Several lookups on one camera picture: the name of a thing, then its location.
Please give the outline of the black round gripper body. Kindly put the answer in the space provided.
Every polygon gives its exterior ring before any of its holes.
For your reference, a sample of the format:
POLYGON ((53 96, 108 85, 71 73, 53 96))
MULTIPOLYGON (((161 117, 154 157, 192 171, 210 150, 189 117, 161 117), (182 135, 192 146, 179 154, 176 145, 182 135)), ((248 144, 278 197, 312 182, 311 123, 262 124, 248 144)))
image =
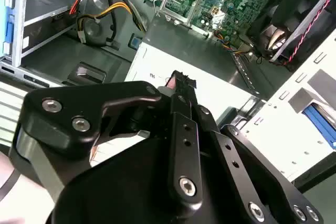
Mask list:
POLYGON ((196 137, 150 138, 75 178, 52 223, 244 223, 218 160, 196 137))

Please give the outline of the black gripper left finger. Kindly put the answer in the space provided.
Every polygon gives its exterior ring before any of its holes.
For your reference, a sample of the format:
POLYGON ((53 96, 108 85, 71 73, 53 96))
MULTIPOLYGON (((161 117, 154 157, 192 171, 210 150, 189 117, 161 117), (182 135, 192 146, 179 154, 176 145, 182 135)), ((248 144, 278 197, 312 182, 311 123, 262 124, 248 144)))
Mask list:
POLYGON ((145 81, 37 89, 24 98, 11 155, 57 203, 75 178, 141 141, 196 137, 183 73, 161 89, 145 81))

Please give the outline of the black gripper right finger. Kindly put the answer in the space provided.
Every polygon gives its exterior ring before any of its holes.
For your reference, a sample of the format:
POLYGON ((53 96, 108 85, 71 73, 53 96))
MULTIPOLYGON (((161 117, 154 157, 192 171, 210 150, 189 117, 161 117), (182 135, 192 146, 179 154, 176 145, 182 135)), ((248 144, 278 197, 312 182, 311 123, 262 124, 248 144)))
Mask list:
POLYGON ((198 104, 195 80, 184 76, 183 84, 201 136, 233 196, 233 223, 323 223, 321 213, 235 126, 220 131, 210 111, 198 104))

